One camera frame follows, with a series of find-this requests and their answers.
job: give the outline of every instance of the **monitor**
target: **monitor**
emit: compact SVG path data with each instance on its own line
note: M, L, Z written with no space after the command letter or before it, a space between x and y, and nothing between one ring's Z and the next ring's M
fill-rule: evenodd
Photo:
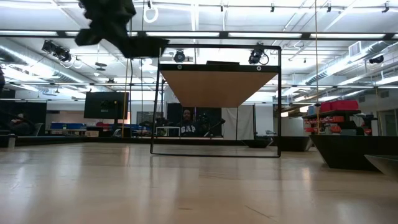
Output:
M87 93L84 117L94 119L127 119L128 101L129 93Z

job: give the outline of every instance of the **metal frame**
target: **metal frame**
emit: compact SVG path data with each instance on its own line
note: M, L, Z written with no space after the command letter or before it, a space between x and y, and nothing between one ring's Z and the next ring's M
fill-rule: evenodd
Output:
M258 45L222 45L222 44L183 44L177 45L186 48L219 48L219 49L253 49L259 47ZM154 102L154 115L152 117L152 130L155 129L155 113L157 110L157 95L159 92L159 80L161 70L190 70L190 71L223 71L223 72L276 72L278 74L278 95L282 95L282 48L279 46L261 46L264 50L276 50L278 51L278 66L267 66L267 65L182 65L182 64L161 64L158 60L157 75L156 75L156 89L155 89L155 102ZM282 98L278 97L278 130L277 136L281 137L282 132ZM153 155L165 155L165 156L198 156L198 157L251 157L251 158L279 158L281 155L280 147L277 146L276 156L225 156L225 155L197 155L197 154L172 154L172 153L154 153L155 135L154 132L150 138L150 153Z
M216 40L315 40L314 32L258 32L258 31L131 31L132 36L147 36L150 33L156 32L156 37L167 38L167 39L216 39ZM0 30L0 37L22 37L22 38L64 38L73 39L77 36L79 30ZM173 33L184 33L189 35L175 35ZM203 33L210 33L213 35L203 35ZM232 36L231 33L241 34L247 36ZM334 34L334 35L358 35L357 37L322 37L323 34ZM379 34L382 37L366 37L367 35ZM319 32L318 40L397 40L398 33L358 33L358 32Z

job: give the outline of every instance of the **chair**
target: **chair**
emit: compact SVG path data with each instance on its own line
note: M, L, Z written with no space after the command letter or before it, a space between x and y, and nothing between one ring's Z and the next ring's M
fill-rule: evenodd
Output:
M38 136L40 128L42 128L43 123L37 123L35 124L35 131L33 132L33 136Z

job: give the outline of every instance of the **ceiling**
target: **ceiling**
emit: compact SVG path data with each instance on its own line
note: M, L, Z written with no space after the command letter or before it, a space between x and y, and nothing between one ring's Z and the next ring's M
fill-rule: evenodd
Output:
M153 8L148 9L147 1L133 1L137 14L132 18L132 31L250 31L250 32L359 32L359 33L395 33L398 32L398 1L378 0L318 0L317 28L315 23L314 0L153 0ZM159 15L154 22L146 22L144 16L151 20L154 12ZM79 30L87 28L89 20L85 19L84 9L78 7L74 0L7 0L0 1L0 30ZM40 57L51 64L53 70L62 66L53 56L43 52L42 46L48 38L31 37L0 37L0 46L11 41L24 50L18 51L22 55L32 57L37 63ZM70 49L80 61L75 64L66 63L64 73L70 76L81 75L85 82L104 83L114 78L118 83L130 81L152 83L156 76L157 59L146 61L141 70L140 60L132 61L130 65L120 51L102 40L99 45L79 47L73 39L51 38L54 43ZM254 45L262 42L264 45L281 46L282 51L282 83L301 85L317 69L321 70L327 63L334 61L348 53L348 47L355 40L324 41L308 40L217 40L217 39L172 39L171 44L241 44ZM172 55L179 49L167 49L161 58L161 63L174 63ZM194 49L183 49L191 60L195 58ZM197 49L197 63L207 60L225 60L248 64L251 49ZM275 52L266 52L270 57L270 64L275 62ZM393 50L386 53L386 61L395 59ZM99 72L95 63L101 62L108 66L106 71ZM344 67L322 80L322 85L337 85L349 78L358 76L364 71L363 60L358 60ZM124 86L109 86L107 90L123 90ZM140 86L133 86L133 90L141 90ZM144 90L153 90L153 86L145 86ZM295 95L308 94L294 91Z

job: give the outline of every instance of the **desk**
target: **desk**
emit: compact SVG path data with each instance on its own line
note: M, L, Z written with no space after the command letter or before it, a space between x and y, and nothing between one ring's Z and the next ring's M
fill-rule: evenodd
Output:
M85 129L46 129L49 135L53 134L70 134L70 135L77 135L82 136L86 134Z
M178 129L178 136L180 136L180 127L171 127L171 126L160 126L156 127L156 136L157 136L157 130L158 129L166 129L166 136L169 136L169 130L170 129Z

